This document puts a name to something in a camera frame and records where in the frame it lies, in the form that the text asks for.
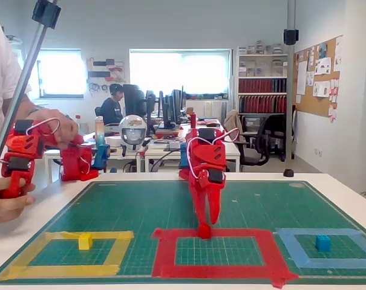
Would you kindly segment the person's left hand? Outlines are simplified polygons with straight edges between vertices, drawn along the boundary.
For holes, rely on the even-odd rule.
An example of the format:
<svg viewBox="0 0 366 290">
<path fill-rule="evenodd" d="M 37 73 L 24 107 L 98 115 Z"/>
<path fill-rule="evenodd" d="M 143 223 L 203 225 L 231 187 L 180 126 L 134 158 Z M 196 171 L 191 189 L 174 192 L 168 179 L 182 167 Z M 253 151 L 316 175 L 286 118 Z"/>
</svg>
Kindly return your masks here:
<svg viewBox="0 0 366 290">
<path fill-rule="evenodd" d="M 40 109 L 30 113 L 28 120 L 39 125 L 45 144 L 49 147 L 66 149 L 78 136 L 77 124 L 56 109 Z"/>
</svg>

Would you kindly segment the person's right hand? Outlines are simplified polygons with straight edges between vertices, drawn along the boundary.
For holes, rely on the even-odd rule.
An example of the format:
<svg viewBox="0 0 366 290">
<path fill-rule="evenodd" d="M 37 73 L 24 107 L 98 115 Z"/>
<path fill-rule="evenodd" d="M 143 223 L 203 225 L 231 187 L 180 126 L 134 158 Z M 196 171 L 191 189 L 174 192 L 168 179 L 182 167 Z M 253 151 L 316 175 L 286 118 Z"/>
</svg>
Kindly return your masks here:
<svg viewBox="0 0 366 290">
<path fill-rule="evenodd" d="M 0 178 L 0 193 L 8 189 L 10 178 Z M 20 179 L 19 186 L 22 189 L 22 195 L 13 199 L 0 199 L 0 224 L 18 218 L 24 208 L 34 203 L 34 197 L 28 195 L 35 189 L 34 184 L 25 184 L 24 179 Z"/>
</svg>

